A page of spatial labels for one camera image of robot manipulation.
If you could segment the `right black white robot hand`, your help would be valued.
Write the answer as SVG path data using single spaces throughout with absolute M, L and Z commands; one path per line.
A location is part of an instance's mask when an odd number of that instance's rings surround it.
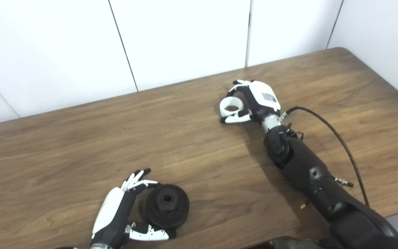
M 265 118 L 281 115 L 281 105 L 272 88 L 260 81 L 235 80 L 226 98 L 240 92 L 248 103 L 248 109 L 242 109 L 235 114 L 222 115 L 221 123 L 242 123 L 251 120 L 261 124 Z

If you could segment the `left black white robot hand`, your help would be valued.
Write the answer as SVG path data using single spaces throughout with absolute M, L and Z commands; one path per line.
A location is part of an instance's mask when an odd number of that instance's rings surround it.
M 135 241 L 163 241 L 176 238 L 175 230 L 164 230 L 145 222 L 129 223 L 136 197 L 147 188 L 159 186 L 158 181 L 144 179 L 150 168 L 137 170 L 120 187 L 109 191 L 98 212 L 92 231 L 92 249 L 120 249 Z

